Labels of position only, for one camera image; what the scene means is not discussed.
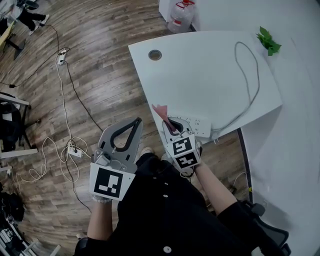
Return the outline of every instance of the black shirt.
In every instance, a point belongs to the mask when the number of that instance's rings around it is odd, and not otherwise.
[[[108,241],[89,238],[79,255],[251,255],[265,244],[265,255],[283,255],[241,203],[215,217],[187,179],[157,161],[139,164]]]

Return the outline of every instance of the sneaker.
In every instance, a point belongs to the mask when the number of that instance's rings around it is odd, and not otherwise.
[[[43,21],[41,21],[41,24],[46,24],[46,22],[47,22],[47,20],[49,19],[49,17],[50,17],[50,15],[49,14],[47,14],[46,16],[45,16],[45,19],[43,20]]]
[[[140,157],[147,153],[155,153],[155,152],[151,147],[147,146],[141,150]]]
[[[31,36],[38,28],[39,28],[39,26],[35,26],[34,30],[31,30],[29,32],[29,36]]]
[[[163,154],[163,156],[161,157],[161,161],[168,161],[170,164],[174,163],[174,160],[169,157],[167,153]]]

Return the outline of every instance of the gray cable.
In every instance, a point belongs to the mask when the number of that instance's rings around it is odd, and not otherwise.
[[[238,62],[238,57],[237,57],[237,46],[238,44],[242,44],[244,45],[249,51],[250,53],[252,54],[254,60],[255,60],[255,64],[256,64],[256,74],[257,74],[257,78],[258,78],[258,89],[256,90],[256,93],[253,97],[253,99],[251,100],[251,96],[250,96],[250,90],[249,90],[249,83],[248,83],[248,79],[247,79],[247,76],[243,70],[243,68],[240,66],[239,62]],[[232,125],[235,121],[237,121],[240,117],[242,117],[245,113],[247,113],[247,111],[249,110],[249,108],[252,106],[252,104],[254,103],[259,91],[260,91],[260,77],[259,77],[259,64],[258,64],[258,61],[256,59],[256,56],[253,54],[253,52],[251,51],[251,49],[243,42],[236,42],[235,45],[234,45],[234,59],[235,59],[235,62],[236,64],[238,65],[238,67],[240,68],[243,76],[244,76],[244,79],[245,79],[245,83],[246,83],[246,91],[248,93],[248,97],[249,97],[249,105],[245,108],[245,110],[238,114],[235,118],[233,118],[228,124],[226,124],[225,126],[219,128],[219,129],[211,129],[212,132],[214,133],[218,133],[218,132],[221,132],[222,130],[226,129],[227,127],[229,127],[230,125]]]

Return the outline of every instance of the green plant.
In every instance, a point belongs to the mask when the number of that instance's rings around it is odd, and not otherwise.
[[[269,31],[260,27],[260,33],[256,34],[257,38],[260,40],[261,44],[268,50],[268,56],[272,56],[275,53],[278,53],[281,47],[281,44],[276,43],[272,39],[272,35],[270,35]]]

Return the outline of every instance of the pink paper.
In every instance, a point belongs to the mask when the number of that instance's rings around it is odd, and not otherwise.
[[[154,111],[165,121],[171,128],[171,130],[174,132],[176,131],[176,128],[171,124],[171,122],[168,119],[168,106],[160,106],[157,105],[156,107],[152,104],[152,108]]]

